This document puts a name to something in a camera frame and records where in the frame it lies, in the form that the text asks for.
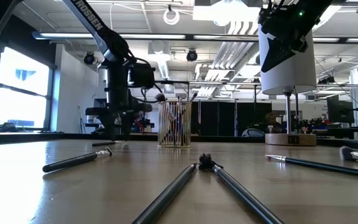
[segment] wooden base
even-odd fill
[[[280,146],[316,146],[314,134],[266,134],[265,143]]]

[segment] ceiling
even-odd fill
[[[183,6],[175,6],[174,9],[181,9],[191,14],[194,0],[182,1]],[[227,34],[229,25],[226,27],[216,26],[212,21],[194,21],[191,15],[180,13],[180,20],[171,26],[164,22],[164,11],[140,11],[138,5],[125,5],[134,8],[128,9],[118,5],[91,5],[108,26],[118,33],[164,33],[164,34]],[[146,10],[165,9],[166,6],[144,6]],[[318,28],[314,35],[318,36],[358,36],[358,7],[342,7],[323,26]],[[19,4],[14,14],[35,29],[42,32],[87,32],[79,20],[68,10],[66,5],[57,0],[25,0]],[[132,52],[137,57],[147,60],[148,43],[146,40],[128,41]],[[62,42],[66,45],[67,51],[82,59],[88,51],[97,51],[92,40],[71,40]],[[169,41],[171,60],[167,62],[169,70],[181,70],[194,72],[197,62],[187,62],[186,55],[190,48],[195,48],[198,53],[198,61],[213,61],[219,52],[220,42],[186,42]],[[348,81],[349,68],[358,62],[358,45],[338,44],[315,44],[314,54],[316,63],[316,75],[319,77],[325,70],[335,70],[337,82]]]

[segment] window frame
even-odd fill
[[[5,46],[8,47],[12,50],[15,50],[16,52],[19,52],[22,55],[25,55],[27,57],[30,57],[26,54],[23,54],[21,51],[16,50],[15,48],[9,47],[9,46]],[[1,61],[1,53],[3,52],[3,50],[5,49],[5,47],[2,48],[2,50],[0,50],[0,61]],[[0,83],[0,88],[7,88],[10,89],[12,91],[17,91],[19,93],[23,93],[23,94],[27,94],[27,95],[32,95],[32,96],[41,96],[44,97],[46,99],[47,105],[46,105],[46,111],[45,111],[45,119],[44,119],[44,126],[42,128],[25,128],[26,131],[49,131],[50,130],[50,115],[51,115],[51,110],[52,110],[52,91],[53,91],[53,76],[55,73],[55,65],[51,66],[48,64],[44,64],[49,68],[49,77],[48,77],[48,90],[47,90],[47,95],[41,95],[38,93],[35,93],[33,91],[29,91],[29,90],[24,90],[21,88],[17,88],[14,86],[9,86],[9,85],[5,85]],[[22,127],[16,127],[19,131],[24,131]]]

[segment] window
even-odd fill
[[[47,100],[18,91],[0,88],[0,124],[13,123],[16,127],[43,128]]]
[[[46,65],[8,47],[1,54],[0,83],[45,96],[48,79],[49,68]]]

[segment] wooden table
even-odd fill
[[[0,223],[130,223],[202,152],[285,223],[357,223],[358,177],[267,161],[265,153],[358,168],[335,147],[156,142],[112,146],[114,157],[44,174],[51,163],[97,151],[90,140],[0,145]],[[213,173],[196,171],[158,223],[261,223]]]

